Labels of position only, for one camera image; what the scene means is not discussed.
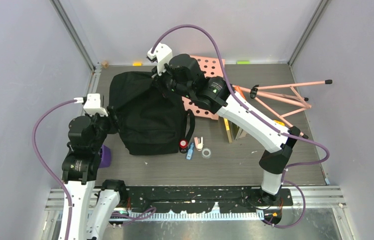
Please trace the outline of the clear tape roll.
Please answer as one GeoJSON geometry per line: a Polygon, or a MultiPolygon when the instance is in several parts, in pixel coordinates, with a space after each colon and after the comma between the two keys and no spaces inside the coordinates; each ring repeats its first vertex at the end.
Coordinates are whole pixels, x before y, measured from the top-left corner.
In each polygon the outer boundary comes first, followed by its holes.
{"type": "Polygon", "coordinates": [[[203,158],[205,158],[205,159],[209,159],[210,157],[211,157],[211,155],[212,155],[212,152],[211,152],[211,150],[209,149],[209,148],[204,148],[203,150],[202,150],[202,157],[203,158]]]}

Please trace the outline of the yellow tape marker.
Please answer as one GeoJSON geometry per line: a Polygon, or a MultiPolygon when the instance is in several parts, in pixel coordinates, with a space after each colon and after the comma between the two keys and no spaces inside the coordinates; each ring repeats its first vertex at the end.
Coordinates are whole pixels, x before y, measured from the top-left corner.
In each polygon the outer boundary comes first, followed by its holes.
{"type": "Polygon", "coordinates": [[[134,62],[132,63],[132,66],[134,67],[139,67],[139,66],[142,66],[143,64],[141,62],[134,62]]]}

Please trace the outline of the yellow book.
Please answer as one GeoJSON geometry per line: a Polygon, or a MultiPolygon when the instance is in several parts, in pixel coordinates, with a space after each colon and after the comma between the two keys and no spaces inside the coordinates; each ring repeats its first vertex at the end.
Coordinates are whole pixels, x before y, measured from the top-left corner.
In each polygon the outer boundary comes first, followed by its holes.
{"type": "Polygon", "coordinates": [[[226,130],[228,142],[231,144],[233,142],[233,140],[232,140],[232,133],[231,133],[229,120],[224,118],[223,122],[224,122],[224,127],[225,127],[225,130],[226,130]]]}

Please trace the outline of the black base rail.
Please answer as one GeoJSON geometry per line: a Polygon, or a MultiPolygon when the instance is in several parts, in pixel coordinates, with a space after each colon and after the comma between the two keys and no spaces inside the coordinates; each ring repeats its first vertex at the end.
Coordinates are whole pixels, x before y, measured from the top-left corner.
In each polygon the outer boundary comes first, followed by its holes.
{"type": "Polygon", "coordinates": [[[287,188],[270,197],[258,186],[129,186],[119,205],[136,213],[155,207],[157,213],[199,214],[219,209],[228,214],[290,207],[293,200],[287,188]]]}

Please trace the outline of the blue small clip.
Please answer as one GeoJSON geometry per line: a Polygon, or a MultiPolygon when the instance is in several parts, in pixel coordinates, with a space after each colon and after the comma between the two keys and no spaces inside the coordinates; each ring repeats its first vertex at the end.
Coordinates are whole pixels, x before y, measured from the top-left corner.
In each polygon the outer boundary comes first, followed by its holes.
{"type": "Polygon", "coordinates": [[[186,153],[186,159],[187,160],[191,160],[192,159],[192,156],[193,156],[193,153],[194,153],[194,149],[195,149],[195,143],[194,142],[191,142],[188,146],[188,150],[187,150],[187,153],[186,153]]]}

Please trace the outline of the dark green book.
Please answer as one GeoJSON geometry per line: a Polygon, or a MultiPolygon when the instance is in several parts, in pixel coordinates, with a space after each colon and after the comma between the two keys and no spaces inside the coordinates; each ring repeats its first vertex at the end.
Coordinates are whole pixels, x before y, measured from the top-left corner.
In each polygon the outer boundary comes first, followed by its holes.
{"type": "Polygon", "coordinates": [[[235,140],[245,137],[246,132],[244,132],[244,130],[241,127],[239,127],[238,125],[234,123],[232,124],[232,127],[233,127],[233,136],[235,140]]]}

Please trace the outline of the red black stamp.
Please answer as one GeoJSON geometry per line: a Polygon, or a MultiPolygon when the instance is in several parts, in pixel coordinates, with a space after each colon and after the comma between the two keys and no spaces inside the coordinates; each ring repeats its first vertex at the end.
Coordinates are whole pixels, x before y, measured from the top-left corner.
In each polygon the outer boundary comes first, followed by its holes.
{"type": "Polygon", "coordinates": [[[181,139],[179,141],[179,153],[185,154],[188,152],[188,141],[186,139],[181,139]]]}

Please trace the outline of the orange treehouse book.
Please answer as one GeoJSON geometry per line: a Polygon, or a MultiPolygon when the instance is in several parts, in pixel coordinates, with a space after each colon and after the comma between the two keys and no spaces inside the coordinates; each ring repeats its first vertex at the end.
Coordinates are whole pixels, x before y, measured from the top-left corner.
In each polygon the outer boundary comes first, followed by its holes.
{"type": "Polygon", "coordinates": [[[239,94],[241,95],[241,97],[242,97],[244,100],[246,100],[246,97],[244,96],[244,94],[243,94],[243,92],[242,92],[242,90],[241,90],[241,87],[235,85],[235,86],[234,86],[234,89],[235,89],[235,91],[236,91],[237,93],[239,93],[239,94]]]}

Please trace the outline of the toy block car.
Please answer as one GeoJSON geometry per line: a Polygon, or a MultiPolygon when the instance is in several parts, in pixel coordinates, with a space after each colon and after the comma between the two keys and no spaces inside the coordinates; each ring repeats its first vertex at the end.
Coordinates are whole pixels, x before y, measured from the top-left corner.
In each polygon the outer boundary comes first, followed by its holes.
{"type": "Polygon", "coordinates": [[[274,120],[274,122],[275,122],[275,125],[276,125],[277,127],[281,127],[281,126],[285,127],[285,123],[283,123],[283,122],[281,122],[281,121],[274,120]]]}

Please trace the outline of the green tape marker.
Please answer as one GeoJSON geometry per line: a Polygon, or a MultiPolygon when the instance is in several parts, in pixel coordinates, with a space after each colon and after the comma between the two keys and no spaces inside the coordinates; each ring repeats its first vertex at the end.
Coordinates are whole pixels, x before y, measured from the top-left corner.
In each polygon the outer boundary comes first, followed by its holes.
{"type": "Polygon", "coordinates": [[[237,65],[249,65],[250,61],[248,60],[239,60],[236,62],[237,65]]]}

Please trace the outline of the pink small stapler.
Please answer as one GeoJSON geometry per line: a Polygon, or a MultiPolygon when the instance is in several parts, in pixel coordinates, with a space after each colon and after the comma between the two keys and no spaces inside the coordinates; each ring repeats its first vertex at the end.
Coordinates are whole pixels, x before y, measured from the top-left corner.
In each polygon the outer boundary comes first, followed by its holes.
{"type": "Polygon", "coordinates": [[[195,137],[194,138],[194,144],[195,144],[195,147],[196,147],[196,149],[198,150],[198,151],[202,151],[203,150],[203,146],[204,146],[204,144],[203,144],[203,137],[201,136],[201,137],[195,137]]]}

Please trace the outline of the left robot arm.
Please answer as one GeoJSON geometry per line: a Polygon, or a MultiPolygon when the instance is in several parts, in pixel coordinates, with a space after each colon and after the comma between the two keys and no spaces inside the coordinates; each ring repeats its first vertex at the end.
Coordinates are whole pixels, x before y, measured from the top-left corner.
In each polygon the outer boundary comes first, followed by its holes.
{"type": "Polygon", "coordinates": [[[114,133],[114,118],[103,108],[88,110],[69,123],[69,152],[62,164],[65,199],[61,240],[102,239],[114,208],[127,203],[124,181],[108,179],[102,183],[92,214],[88,214],[102,160],[100,150],[107,135],[114,133]]]}

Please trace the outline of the purple ball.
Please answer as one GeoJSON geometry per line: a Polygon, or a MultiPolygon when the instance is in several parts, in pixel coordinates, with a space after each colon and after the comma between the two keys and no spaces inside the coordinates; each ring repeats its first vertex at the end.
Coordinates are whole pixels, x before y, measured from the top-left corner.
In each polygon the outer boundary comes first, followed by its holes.
{"type": "Polygon", "coordinates": [[[99,168],[108,168],[111,165],[111,150],[109,147],[102,145],[100,149],[101,162],[99,168]]]}

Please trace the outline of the black student backpack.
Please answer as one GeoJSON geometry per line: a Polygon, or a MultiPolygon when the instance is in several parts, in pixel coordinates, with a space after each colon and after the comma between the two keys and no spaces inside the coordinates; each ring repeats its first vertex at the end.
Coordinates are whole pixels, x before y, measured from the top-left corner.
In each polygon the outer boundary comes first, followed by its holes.
{"type": "Polygon", "coordinates": [[[129,154],[155,156],[179,153],[179,141],[188,146],[195,130],[195,116],[182,97],[165,98],[153,85],[152,74],[128,71],[113,77],[109,106],[117,113],[119,136],[129,154]]]}

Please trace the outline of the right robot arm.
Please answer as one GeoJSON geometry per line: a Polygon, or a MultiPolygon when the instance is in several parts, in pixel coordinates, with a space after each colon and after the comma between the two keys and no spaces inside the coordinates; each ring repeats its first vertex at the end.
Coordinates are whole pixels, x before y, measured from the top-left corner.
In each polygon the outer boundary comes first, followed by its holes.
{"type": "Polygon", "coordinates": [[[197,107],[230,120],[264,146],[259,161],[264,170],[259,198],[265,205],[275,204],[280,199],[283,170],[300,130],[272,121],[250,105],[224,78],[206,77],[198,61],[188,54],[163,56],[157,52],[149,53],[147,58],[157,62],[152,78],[160,90],[188,98],[197,107]]]}

